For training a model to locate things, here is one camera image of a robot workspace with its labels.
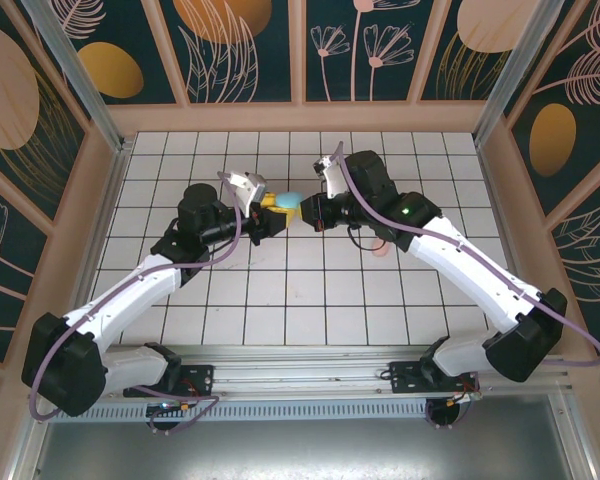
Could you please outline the aluminium side rail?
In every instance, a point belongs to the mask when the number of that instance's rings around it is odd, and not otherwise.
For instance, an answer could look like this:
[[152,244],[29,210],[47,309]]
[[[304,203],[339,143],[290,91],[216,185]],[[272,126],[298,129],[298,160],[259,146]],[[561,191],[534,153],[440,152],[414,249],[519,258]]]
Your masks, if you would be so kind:
[[95,212],[94,223],[87,237],[87,244],[69,301],[70,311],[88,303],[91,298],[108,228],[114,216],[118,196],[122,190],[132,149],[132,139],[130,137],[124,138],[121,148],[112,156],[110,169],[103,185],[103,193]]
[[524,161],[508,138],[491,137],[479,149],[496,223],[504,241],[507,269],[526,283],[545,292],[548,252],[539,203]]

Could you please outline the pale disc wall panel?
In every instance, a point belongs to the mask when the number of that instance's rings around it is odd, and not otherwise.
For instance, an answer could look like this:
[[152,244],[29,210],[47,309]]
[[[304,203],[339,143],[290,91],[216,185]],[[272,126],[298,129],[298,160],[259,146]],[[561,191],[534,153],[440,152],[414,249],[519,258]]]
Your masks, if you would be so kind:
[[0,8],[0,173],[49,219],[85,132]]
[[485,101],[539,0],[451,0],[421,99]]

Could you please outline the aluminium corner post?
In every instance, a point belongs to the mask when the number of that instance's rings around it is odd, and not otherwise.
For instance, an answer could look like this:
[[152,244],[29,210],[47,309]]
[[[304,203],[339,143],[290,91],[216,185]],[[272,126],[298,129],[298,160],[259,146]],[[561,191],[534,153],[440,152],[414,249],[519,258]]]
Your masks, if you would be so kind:
[[523,80],[546,36],[559,17],[564,0],[539,0],[491,91],[473,132],[480,150],[499,122],[506,105]]
[[105,19],[104,0],[20,1],[107,144],[120,152],[123,136],[72,43],[87,40]]

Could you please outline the orange disc leaves wall panel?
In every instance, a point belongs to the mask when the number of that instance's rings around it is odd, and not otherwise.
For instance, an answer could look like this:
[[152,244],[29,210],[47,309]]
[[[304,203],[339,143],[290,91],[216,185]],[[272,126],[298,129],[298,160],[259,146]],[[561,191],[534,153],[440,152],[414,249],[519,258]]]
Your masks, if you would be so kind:
[[191,104],[287,103],[289,0],[159,0]]

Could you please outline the sheet metal base plate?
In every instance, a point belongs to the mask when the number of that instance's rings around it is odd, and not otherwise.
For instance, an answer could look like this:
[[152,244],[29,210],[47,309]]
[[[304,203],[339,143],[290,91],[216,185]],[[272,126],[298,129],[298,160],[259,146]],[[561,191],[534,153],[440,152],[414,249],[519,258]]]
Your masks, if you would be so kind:
[[419,418],[37,425],[10,480],[600,480],[558,396],[488,398],[453,426]]

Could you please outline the pink feather wall panel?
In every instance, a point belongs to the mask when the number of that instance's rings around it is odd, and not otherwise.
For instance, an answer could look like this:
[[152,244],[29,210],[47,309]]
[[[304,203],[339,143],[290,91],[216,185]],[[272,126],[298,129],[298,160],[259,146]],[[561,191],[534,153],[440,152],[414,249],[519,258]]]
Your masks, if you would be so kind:
[[564,167],[548,184],[548,233],[574,301],[571,309],[600,342],[600,160]]

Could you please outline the pink flower wall panel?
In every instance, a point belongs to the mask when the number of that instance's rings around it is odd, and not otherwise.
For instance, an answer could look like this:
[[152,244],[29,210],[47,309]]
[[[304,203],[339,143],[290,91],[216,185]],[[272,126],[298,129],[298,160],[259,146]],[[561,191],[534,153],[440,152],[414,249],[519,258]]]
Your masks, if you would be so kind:
[[0,173],[0,364],[6,363],[32,297],[48,220]]

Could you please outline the pink flowers wall panel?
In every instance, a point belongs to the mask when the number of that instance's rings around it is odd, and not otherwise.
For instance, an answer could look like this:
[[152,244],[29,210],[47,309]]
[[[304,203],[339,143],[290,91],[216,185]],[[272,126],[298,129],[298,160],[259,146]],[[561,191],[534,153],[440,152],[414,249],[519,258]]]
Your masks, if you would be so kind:
[[433,0],[307,0],[306,100],[408,97]]

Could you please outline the orange oval feather wall panel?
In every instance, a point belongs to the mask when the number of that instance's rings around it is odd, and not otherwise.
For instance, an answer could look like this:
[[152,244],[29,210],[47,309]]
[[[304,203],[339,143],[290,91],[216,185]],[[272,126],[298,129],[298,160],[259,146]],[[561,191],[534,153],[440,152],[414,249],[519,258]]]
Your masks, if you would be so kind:
[[600,166],[600,0],[584,0],[542,58],[547,64],[511,133],[549,214]]

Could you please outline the yellow oval wall panel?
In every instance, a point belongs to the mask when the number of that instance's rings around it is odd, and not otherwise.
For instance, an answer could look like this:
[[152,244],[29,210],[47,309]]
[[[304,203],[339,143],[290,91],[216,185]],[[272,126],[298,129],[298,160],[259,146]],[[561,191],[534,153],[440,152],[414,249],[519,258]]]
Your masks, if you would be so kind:
[[186,104],[169,44],[165,0],[48,0],[108,106]]

